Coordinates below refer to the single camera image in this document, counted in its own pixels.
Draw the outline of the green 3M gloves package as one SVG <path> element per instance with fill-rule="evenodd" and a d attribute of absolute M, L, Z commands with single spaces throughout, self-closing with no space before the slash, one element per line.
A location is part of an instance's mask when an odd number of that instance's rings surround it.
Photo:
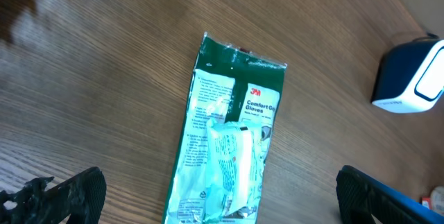
<path fill-rule="evenodd" d="M 204 35 L 164 223 L 255 223 L 285 63 Z"/>

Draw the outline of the red white snack packet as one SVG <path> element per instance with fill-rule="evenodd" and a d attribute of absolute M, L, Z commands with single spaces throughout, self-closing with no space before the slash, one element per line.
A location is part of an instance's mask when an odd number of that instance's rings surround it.
<path fill-rule="evenodd" d="M 430 197 L 422 197 L 421 205 L 426 207 L 427 209 L 432 209 L 431 198 Z"/>

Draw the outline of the green white tape roll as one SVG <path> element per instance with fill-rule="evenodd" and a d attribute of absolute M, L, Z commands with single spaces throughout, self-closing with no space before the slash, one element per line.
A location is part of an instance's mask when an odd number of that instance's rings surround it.
<path fill-rule="evenodd" d="M 435 187 L 430 195 L 431 200 L 431 210 L 444 215 L 444 186 Z"/>

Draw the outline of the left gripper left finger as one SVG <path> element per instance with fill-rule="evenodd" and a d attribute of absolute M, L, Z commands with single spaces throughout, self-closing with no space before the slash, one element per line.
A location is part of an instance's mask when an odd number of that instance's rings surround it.
<path fill-rule="evenodd" d="M 15 193 L 1 192 L 2 223 L 97 224 L 105 204 L 107 184 L 93 166 L 46 189 L 52 177 L 34 178 Z"/>

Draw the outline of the light green wipes packet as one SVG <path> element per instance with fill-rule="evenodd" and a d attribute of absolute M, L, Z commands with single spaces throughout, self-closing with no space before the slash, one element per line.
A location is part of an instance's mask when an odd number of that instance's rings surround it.
<path fill-rule="evenodd" d="M 207 122 L 204 222 L 249 218 L 262 197 L 262 125 L 251 121 Z"/>

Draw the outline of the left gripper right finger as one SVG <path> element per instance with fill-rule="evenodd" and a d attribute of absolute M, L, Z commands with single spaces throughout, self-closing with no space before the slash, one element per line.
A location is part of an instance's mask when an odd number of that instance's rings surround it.
<path fill-rule="evenodd" d="M 336 195 L 342 223 L 442 223 L 443 216 L 422 206 L 353 166 L 336 177 Z"/>

